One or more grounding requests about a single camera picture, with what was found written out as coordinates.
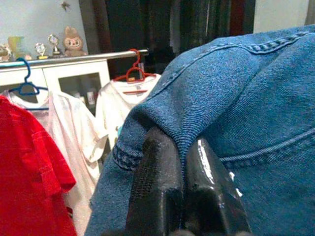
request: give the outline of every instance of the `clothing rack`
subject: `clothing rack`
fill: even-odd
[[[148,49],[142,49],[142,50],[139,50],[139,53],[142,56],[146,56],[149,54],[149,51],[148,51]],[[45,66],[45,65],[71,63],[71,62],[87,61],[87,60],[130,58],[130,57],[135,57],[136,55],[137,55],[136,52],[133,52],[133,51],[123,51],[123,52],[116,52],[116,53],[103,53],[103,54],[87,55],[87,56],[81,56],[81,57],[29,60],[28,63],[31,67],[33,67],[33,66]],[[0,69],[19,68],[19,67],[23,67],[23,66],[25,66],[25,64],[22,61],[0,63]]]

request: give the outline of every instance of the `cabinet door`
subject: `cabinet door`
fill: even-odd
[[[58,65],[43,71],[49,90],[80,98],[95,115],[98,91],[109,82],[107,61]]]
[[[4,90],[18,87],[19,84],[24,82],[24,77],[27,73],[27,69],[0,70],[0,93]],[[47,87],[42,69],[31,69],[31,76],[28,78],[28,82],[33,82],[36,86]],[[34,92],[34,88],[32,86],[25,86],[23,92]],[[21,96],[17,91],[13,93],[23,100],[34,103],[43,102],[48,95],[48,92],[44,90],[41,90],[38,95],[34,96]]]

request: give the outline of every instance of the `denim jacket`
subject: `denim jacket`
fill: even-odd
[[[158,126],[185,156],[203,135],[235,174],[256,235],[315,235],[315,26],[218,38],[175,58],[129,113],[86,235],[123,228],[132,171]]]

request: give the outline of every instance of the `white t-shirt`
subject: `white t-shirt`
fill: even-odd
[[[97,125],[95,117],[79,99],[66,93],[49,92],[42,104],[24,101],[8,91],[3,95],[21,108],[49,108],[31,113],[51,135],[76,180],[64,199],[72,209],[78,236],[83,236],[91,214],[89,201],[100,175],[97,160],[102,156],[107,132]]]
[[[130,112],[141,103],[157,84],[161,75],[148,76],[143,82],[127,83],[110,81],[100,89],[96,102],[96,119],[104,124],[112,149],[120,134],[122,125]],[[146,90],[143,93],[124,94],[126,91]]]

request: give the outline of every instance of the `plush toy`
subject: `plush toy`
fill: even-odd
[[[4,43],[0,44],[0,62],[9,61],[12,56],[12,51],[10,49],[9,44]]]
[[[64,29],[64,40],[63,45],[65,48],[64,54],[68,57],[77,57],[85,56],[86,52],[82,51],[83,41],[82,38],[78,35],[78,32],[75,28],[67,26]]]

